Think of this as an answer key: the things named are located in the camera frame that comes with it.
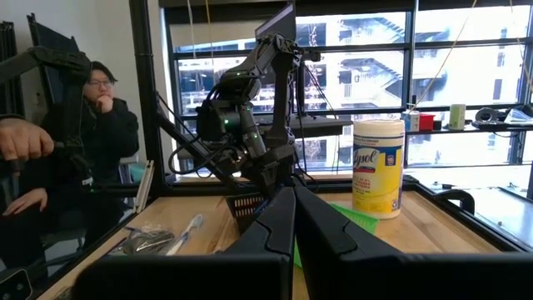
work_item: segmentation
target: lysol wipes container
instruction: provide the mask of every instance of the lysol wipes container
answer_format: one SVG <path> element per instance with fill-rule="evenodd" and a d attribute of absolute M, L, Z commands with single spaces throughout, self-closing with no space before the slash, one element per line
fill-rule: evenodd
<path fill-rule="evenodd" d="M 383 219 L 400 214 L 404 135 L 402 120 L 354 122 L 354 210 Z"/>

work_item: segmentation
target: wooden table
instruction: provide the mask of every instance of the wooden table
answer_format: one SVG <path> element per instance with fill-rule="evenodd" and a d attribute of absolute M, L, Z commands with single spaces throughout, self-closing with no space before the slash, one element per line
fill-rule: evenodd
<path fill-rule="evenodd" d="M 322 199 L 351 206 L 350 193 L 321 194 Z M 416 192 L 403 192 L 400 216 L 383 220 L 376 235 L 405 253 L 498 253 L 499 251 L 470 229 L 442 212 Z M 198 213 L 203 213 L 203 226 L 192 234 L 179 254 L 213 253 L 230 246 L 238 237 L 237 226 L 224 197 L 162 197 L 147 207 L 128 224 L 130 227 L 158 223 L 179 233 Z M 63 289 L 73 285 L 76 276 L 90 263 L 114 248 L 129 232 L 121 230 L 91 253 L 39 299 L 54 299 Z M 303 272 L 295 267 L 293 299 L 308 299 Z"/>

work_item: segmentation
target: black basket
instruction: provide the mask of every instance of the black basket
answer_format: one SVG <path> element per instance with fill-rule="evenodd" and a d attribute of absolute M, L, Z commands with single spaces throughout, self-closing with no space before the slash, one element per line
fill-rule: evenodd
<path fill-rule="evenodd" d="M 243 234 L 267 206 L 268 199 L 259 192 L 226 197 L 227 206 L 237 221 L 239 233 Z"/>

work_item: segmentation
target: white toothbrush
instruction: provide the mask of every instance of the white toothbrush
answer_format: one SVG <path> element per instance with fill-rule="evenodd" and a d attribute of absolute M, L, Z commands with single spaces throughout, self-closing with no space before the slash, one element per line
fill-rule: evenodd
<path fill-rule="evenodd" d="M 168 250 L 167 255 L 176 254 L 180 250 L 180 248 L 183 246 L 183 244 L 187 241 L 187 239 L 189 239 L 189 237 L 191 236 L 192 229 L 200 228 L 202 225 L 203 225 L 203 215 L 197 214 L 191 220 L 191 222 L 189 223 L 189 226 L 187 226 L 187 229 L 185 229 L 185 231 L 182 233 L 182 235 L 180 236 L 176 244 L 172 246 L 170 250 Z"/>

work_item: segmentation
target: glasses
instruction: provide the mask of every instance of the glasses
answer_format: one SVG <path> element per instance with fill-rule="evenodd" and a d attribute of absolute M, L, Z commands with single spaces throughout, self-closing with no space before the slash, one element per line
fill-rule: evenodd
<path fill-rule="evenodd" d="M 113 83 L 110 82 L 109 80 L 104 80 L 104 81 L 91 80 L 87 84 L 91 86 L 91 88 L 99 88 L 101 84 L 103 84 L 103 86 L 106 88 L 110 88 L 113 86 Z"/>

